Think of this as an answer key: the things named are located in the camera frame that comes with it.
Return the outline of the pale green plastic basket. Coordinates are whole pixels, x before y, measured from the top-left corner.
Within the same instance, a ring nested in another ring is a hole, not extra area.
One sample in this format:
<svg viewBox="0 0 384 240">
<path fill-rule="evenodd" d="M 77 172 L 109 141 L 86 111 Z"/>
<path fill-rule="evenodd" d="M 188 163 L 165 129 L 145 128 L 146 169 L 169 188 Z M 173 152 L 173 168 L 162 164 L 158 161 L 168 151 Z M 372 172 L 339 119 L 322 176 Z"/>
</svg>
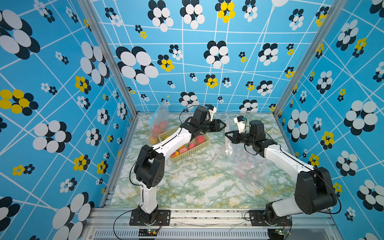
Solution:
<svg viewBox="0 0 384 240">
<path fill-rule="evenodd" d="M 171 161 L 173 163 L 177 163 L 179 161 L 182 161 L 193 154 L 196 154 L 198 151 L 202 150 L 203 148 L 207 147 L 210 143 L 210 138 L 207 135 L 200 134 L 198 137 L 193 139 L 191 142 L 187 144 L 183 144 L 180 148 L 178 148 L 177 154 L 171 155 Z"/>
</svg>

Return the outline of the pink red peach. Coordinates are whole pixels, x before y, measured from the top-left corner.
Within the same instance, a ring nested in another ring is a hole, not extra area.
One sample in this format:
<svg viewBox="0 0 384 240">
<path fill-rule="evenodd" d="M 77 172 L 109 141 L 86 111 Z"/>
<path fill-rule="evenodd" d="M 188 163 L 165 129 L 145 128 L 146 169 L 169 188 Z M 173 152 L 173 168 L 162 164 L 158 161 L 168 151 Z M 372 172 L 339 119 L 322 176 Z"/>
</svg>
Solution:
<svg viewBox="0 0 384 240">
<path fill-rule="evenodd" d="M 168 122 L 167 122 L 167 121 L 161 121 L 161 122 L 159 123 L 159 128 L 160 128 L 161 130 L 165 130 L 165 129 L 167 129 L 167 126 L 168 126 Z"/>
</svg>

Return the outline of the clear zip-top bag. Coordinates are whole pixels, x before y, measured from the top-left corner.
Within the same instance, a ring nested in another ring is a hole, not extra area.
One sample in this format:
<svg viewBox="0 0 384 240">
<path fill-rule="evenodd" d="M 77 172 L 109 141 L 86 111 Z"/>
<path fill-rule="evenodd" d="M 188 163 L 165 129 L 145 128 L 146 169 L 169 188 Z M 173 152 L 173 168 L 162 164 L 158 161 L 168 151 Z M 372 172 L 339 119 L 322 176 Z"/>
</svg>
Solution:
<svg viewBox="0 0 384 240">
<path fill-rule="evenodd" d="M 167 121 L 169 122 L 170 112 L 169 112 L 169 106 L 170 103 L 168 101 L 169 96 L 167 96 L 165 99 L 162 100 L 158 108 L 156 109 L 153 117 L 151 118 L 149 122 L 149 143 L 151 145 L 154 145 L 159 140 L 159 135 L 163 134 L 167 129 L 161 130 L 159 128 L 159 123 L 161 121 Z"/>
</svg>

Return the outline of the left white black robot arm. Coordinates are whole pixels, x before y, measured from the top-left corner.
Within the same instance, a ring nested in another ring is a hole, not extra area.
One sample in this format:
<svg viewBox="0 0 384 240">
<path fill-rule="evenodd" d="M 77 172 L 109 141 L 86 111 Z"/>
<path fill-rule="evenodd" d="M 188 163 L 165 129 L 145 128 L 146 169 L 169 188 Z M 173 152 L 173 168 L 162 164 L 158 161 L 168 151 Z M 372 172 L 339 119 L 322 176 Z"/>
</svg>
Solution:
<svg viewBox="0 0 384 240">
<path fill-rule="evenodd" d="M 141 148 L 134 173 L 142 187 L 139 214 L 144 223 L 153 224 L 158 217 L 157 185 L 164 177 L 166 160 L 201 133 L 220 132 L 226 127 L 223 121 L 214 119 L 216 112 L 217 108 L 212 105 L 197 106 L 193 116 L 182 122 L 169 138 L 156 145 L 145 145 Z"/>
</svg>

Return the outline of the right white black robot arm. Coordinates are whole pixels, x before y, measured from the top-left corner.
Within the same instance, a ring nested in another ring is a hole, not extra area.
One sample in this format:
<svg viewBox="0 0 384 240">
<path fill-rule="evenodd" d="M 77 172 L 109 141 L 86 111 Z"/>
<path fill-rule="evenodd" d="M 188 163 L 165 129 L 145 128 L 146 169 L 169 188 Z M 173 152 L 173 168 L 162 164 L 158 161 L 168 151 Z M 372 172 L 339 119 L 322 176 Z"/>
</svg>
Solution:
<svg viewBox="0 0 384 240">
<path fill-rule="evenodd" d="M 340 202 L 327 169 L 306 164 L 284 151 L 276 141 L 267 139 L 261 121 L 247 123 L 244 116 L 239 116 L 234 122 L 237 130 L 225 133 L 231 143 L 251 146 L 258 155 L 276 164 L 296 183 L 292 197 L 266 205 L 265 221 L 268 224 L 273 225 L 291 215 L 321 213 Z"/>
</svg>

